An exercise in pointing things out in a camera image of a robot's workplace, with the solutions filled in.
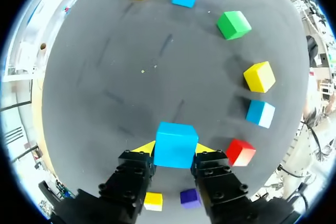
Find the bolt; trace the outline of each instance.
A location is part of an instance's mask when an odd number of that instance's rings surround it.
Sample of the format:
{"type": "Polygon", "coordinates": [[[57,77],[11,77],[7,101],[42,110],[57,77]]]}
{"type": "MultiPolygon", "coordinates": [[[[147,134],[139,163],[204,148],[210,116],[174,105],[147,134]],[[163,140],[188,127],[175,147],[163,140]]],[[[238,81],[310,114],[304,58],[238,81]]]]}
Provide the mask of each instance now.
{"type": "Polygon", "coordinates": [[[214,173],[213,170],[205,170],[205,171],[204,171],[204,175],[211,175],[211,174],[213,174],[213,173],[214,173]]]}
{"type": "Polygon", "coordinates": [[[131,191],[126,191],[123,195],[125,198],[134,199],[135,196],[131,191]]]}
{"type": "Polygon", "coordinates": [[[240,187],[239,187],[239,189],[240,189],[242,192],[246,193],[246,192],[247,192],[247,189],[248,189],[248,186],[247,186],[246,184],[241,184],[240,187]]]}
{"type": "Polygon", "coordinates": [[[231,171],[231,169],[230,169],[230,167],[228,165],[225,165],[223,167],[223,170],[226,171],[226,172],[230,172],[231,171]]]}
{"type": "Polygon", "coordinates": [[[99,190],[104,191],[104,190],[107,189],[107,185],[106,185],[106,184],[100,184],[100,185],[98,186],[98,188],[99,188],[99,190]]]}
{"type": "Polygon", "coordinates": [[[224,198],[224,194],[221,191],[215,192],[213,199],[222,199],[224,198]]]}

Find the wire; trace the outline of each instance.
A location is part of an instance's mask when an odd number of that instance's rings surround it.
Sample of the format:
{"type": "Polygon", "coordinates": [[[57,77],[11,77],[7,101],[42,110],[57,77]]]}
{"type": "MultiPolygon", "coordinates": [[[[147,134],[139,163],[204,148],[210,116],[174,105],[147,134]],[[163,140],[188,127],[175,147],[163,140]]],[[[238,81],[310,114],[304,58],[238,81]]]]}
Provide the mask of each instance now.
{"type": "Polygon", "coordinates": [[[308,204],[307,198],[306,198],[305,195],[303,195],[302,193],[299,194],[299,195],[301,196],[301,198],[303,199],[303,201],[304,201],[304,203],[305,203],[306,211],[308,211],[309,204],[308,204]]]}
{"type": "Polygon", "coordinates": [[[286,169],[284,169],[284,167],[281,164],[278,166],[278,170],[283,170],[285,173],[287,173],[288,175],[293,176],[295,178],[305,178],[306,177],[306,176],[295,175],[295,174],[287,171],[286,169]]]}
{"type": "Polygon", "coordinates": [[[321,145],[320,145],[320,141],[319,141],[319,139],[318,139],[318,137],[317,137],[315,131],[314,131],[313,128],[312,128],[311,126],[309,126],[306,122],[301,121],[301,123],[305,124],[305,125],[307,126],[307,128],[311,131],[311,134],[313,135],[314,140],[315,140],[315,142],[316,142],[316,144],[317,144],[317,146],[318,146],[318,148],[319,148],[319,155],[318,155],[318,157],[317,157],[317,158],[318,158],[318,161],[322,161],[322,157],[323,157],[323,156],[324,156],[324,157],[327,157],[328,155],[322,152],[321,145]]]}

